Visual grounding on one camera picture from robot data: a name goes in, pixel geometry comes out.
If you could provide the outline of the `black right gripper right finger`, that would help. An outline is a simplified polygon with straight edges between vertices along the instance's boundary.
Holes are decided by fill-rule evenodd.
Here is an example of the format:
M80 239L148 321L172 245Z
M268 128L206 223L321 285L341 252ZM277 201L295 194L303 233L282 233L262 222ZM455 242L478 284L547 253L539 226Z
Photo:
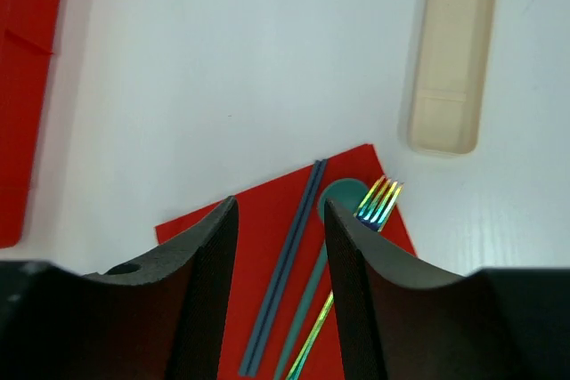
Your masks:
M568 378L568 270L461 276L411 255L333 200L324 224L346 378Z

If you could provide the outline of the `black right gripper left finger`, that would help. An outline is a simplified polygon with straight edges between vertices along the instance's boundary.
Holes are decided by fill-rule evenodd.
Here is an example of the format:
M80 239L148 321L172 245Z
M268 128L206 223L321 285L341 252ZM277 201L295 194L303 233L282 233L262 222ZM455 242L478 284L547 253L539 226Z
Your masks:
M216 378L238 231L230 197L103 274L2 262L2 378Z

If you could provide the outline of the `iridescent rainbow fork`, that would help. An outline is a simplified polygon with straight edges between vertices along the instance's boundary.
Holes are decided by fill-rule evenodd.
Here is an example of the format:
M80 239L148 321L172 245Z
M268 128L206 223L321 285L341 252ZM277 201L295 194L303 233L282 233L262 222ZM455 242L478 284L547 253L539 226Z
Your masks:
M380 233L392 214L396 206L396 200L402 192L402 189L402 182L382 175L373 183L366 195L359 202L354 210L354 217L369 229ZM332 291L329 292L307 338L290 365L289 371L285 374L289 357L293 352L294 345L305 322L306 315L314 299L314 294L320 283L327 260L327 249L326 245L323 244L309 280L306 283L300 302L297 305L297 310L289 327L285 343L282 346L277 368L273 374L274 379L299 379L306 360L308 359L308 355L328 318L334 303Z

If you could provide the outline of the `teal spoon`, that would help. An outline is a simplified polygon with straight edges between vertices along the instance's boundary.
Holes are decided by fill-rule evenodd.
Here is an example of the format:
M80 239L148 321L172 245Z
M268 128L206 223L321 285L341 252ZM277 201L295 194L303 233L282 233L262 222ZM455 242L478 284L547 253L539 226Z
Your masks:
M341 206L343 206L344 208L346 208L351 212L354 212L361 203L361 201L364 199L364 197L368 194L368 192L369 188L363 182L356 180L354 178L344 178L334 181L323 191L323 193L319 198L318 211L322 222L324 222L324 203L327 198L336 199ZM319 256L317 257L317 260L313 267L311 276L307 282L307 285L305 286L305 291L302 294L300 303L297 306L296 313L289 327L287 338L285 340L284 345L282 346L281 355L279 357L277 367L273 374L274 379L281 379L285 371L285 368L287 367L287 362L289 360L290 354L293 351L294 344L305 322L306 315L314 299L314 294L320 283L327 261L328 261L328 256L327 256L326 244L323 243ZM324 320L326 320L330 312L332 304L333 304L333 293L330 292L330 295L325 300L325 304L323 305L323 308L320 314L318 315L315 324L313 325L313 330L310 333L309 337L307 338L307 342L309 344L306 346L304 351L301 351L301 353L310 352L310 348L312 347L315 341L315 338L312 337L312 334L315 335L319 334L320 329L322 328L322 324L324 323Z

